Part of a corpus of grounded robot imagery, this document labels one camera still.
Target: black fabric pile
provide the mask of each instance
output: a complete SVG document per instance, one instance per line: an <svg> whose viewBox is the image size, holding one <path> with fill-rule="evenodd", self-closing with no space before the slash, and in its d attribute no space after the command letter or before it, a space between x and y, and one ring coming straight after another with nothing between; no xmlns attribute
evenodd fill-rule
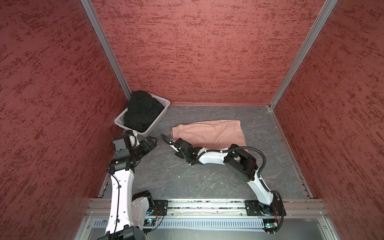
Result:
<svg viewBox="0 0 384 240"><path fill-rule="evenodd" d="M147 92L132 92L128 111L124 114L124 126L145 132L163 109L164 106Z"/></svg>

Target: laundry basket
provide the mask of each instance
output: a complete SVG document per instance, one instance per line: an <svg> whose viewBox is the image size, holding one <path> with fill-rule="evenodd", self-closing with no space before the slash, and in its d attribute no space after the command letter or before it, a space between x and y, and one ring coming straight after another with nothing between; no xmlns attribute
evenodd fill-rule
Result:
<svg viewBox="0 0 384 240"><path fill-rule="evenodd" d="M161 113L157 116L157 118L155 119L155 121L153 121L153 123L149 126L149 128L145 131L145 132L137 132L137 134L139 135L142 135L144 137L147 137L151 132L152 130L156 127L156 125L160 122L160 120L164 117L164 115L166 114L167 112L167 109L168 109L168 106L170 105L170 101L165 99L165 98L161 98L159 96L156 96L156 95L153 95L151 94L151 96L155 99L157 99L161 105L164 106L164 109L163 111L161 111ZM124 114L128 111L128 108L124 109L124 111L122 113L120 113L120 115L115 118L115 124L118 125L119 127L121 128L124 128L126 130L132 130L132 131L135 131L133 129L130 129L129 127L126 127L124 126Z"/></svg>

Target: folded pink garment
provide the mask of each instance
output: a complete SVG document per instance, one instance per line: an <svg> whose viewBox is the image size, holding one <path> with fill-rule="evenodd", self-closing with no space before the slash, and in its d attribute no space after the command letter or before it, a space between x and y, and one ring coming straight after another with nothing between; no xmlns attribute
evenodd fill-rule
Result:
<svg viewBox="0 0 384 240"><path fill-rule="evenodd" d="M240 120L215 120L180 124L172 128L174 141L182 138L193 147L223 149L231 144L246 146Z"/></svg>

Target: metal corner post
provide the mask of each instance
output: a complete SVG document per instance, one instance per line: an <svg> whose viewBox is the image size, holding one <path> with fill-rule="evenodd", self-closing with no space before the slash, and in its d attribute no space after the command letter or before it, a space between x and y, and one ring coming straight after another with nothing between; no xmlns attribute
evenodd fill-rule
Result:
<svg viewBox="0 0 384 240"><path fill-rule="evenodd" d="M299 67L300 63L304 59L305 55L307 54L308 50L311 48L312 43L314 42L315 38L319 34L321 28L323 27L325 21L331 14L334 6L336 5L338 0L326 0L323 7L321 8L319 15L317 16L315 22L313 23L307 37L305 38L303 44L301 45L301 48L299 52L296 55L296 58L293 60L293 63L291 67L289 68L287 74L285 75L283 82L281 83L279 89L277 90L275 96L273 97L270 108L273 110L283 95L284 90L287 88L289 82L291 81L293 75L295 74L297 68Z"/></svg>
<svg viewBox="0 0 384 240"><path fill-rule="evenodd" d="M109 59L109 62L112 65L113 70L115 71L115 74L120 82L120 85L129 100L131 98L131 90L129 89L129 86L127 84L127 81L125 80L125 77L121 71L121 68L119 66L119 63L113 53L113 50L108 42L107 36L104 33L103 27L101 26L101 23L99 21L99 18L97 17L96 11L92 5L91 0L80 0L85 12L88 15L89 20L91 21L91 24L93 26L93 29L96 32L97 37L100 40L100 43Z"/></svg>

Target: side wall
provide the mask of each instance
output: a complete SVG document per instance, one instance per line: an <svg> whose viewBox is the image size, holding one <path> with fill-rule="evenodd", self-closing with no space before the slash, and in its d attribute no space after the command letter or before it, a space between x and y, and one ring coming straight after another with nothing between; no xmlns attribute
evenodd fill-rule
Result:
<svg viewBox="0 0 384 240"><path fill-rule="evenodd" d="M343 240L384 238L383 12L339 0L275 108Z"/></svg>
<svg viewBox="0 0 384 240"><path fill-rule="evenodd" d="M268 105L324 0L94 0L132 91Z"/></svg>
<svg viewBox="0 0 384 240"><path fill-rule="evenodd" d="M126 97L79 0L0 3L0 239L73 239Z"/></svg>

